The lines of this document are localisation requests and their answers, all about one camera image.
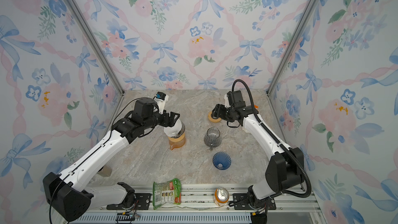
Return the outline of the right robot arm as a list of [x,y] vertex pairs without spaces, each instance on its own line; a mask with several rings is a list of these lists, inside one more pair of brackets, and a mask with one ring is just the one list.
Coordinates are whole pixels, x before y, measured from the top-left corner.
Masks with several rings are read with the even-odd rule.
[[305,172],[303,152],[280,139],[254,105],[245,103],[241,91],[229,91],[224,99],[226,103],[217,104],[211,116],[227,123],[238,122],[240,127],[255,138],[268,158],[264,179],[248,188],[249,205],[259,209],[267,201],[283,194],[298,198],[309,197],[312,185]]

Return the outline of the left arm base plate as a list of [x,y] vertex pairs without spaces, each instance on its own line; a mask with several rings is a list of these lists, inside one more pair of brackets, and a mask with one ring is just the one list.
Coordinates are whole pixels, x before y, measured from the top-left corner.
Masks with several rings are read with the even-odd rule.
[[149,210],[151,205],[152,194],[148,193],[137,193],[133,201],[133,205],[126,207],[123,204],[110,204],[106,206],[107,210],[110,211],[130,211],[130,210]]

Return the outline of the blue glass dripper cone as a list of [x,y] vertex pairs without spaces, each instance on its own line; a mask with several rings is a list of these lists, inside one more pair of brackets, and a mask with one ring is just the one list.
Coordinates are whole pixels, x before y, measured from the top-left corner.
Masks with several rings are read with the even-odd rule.
[[212,163],[218,170],[227,170],[231,164],[231,157],[225,152],[218,152],[212,158]]

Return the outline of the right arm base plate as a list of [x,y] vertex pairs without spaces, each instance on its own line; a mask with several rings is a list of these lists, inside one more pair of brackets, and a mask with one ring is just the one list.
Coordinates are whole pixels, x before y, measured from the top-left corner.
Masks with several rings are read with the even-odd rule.
[[228,207],[235,210],[253,210],[259,211],[266,207],[267,210],[276,210],[275,200],[271,198],[257,199],[249,193],[232,195],[232,200],[229,201]]

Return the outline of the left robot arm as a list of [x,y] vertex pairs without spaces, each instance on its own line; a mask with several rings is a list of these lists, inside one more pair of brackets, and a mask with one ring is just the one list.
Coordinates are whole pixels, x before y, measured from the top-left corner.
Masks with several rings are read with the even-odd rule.
[[50,172],[43,179],[46,200],[68,223],[86,211],[106,205],[131,210],[137,205],[135,190],[126,183],[88,187],[94,175],[119,151],[143,138],[157,126],[173,128],[180,115],[167,112],[169,97],[158,92],[155,97],[134,100],[134,109],[112,124],[104,138],[79,160],[59,173]]

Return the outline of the grey glass dripper cone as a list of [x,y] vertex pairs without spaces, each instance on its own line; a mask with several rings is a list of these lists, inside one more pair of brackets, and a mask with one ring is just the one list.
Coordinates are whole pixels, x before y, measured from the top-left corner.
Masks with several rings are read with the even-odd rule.
[[171,137],[171,138],[177,138],[177,137],[181,136],[184,133],[185,133],[185,130],[180,130],[180,131],[175,132],[175,133],[170,133],[167,136]]

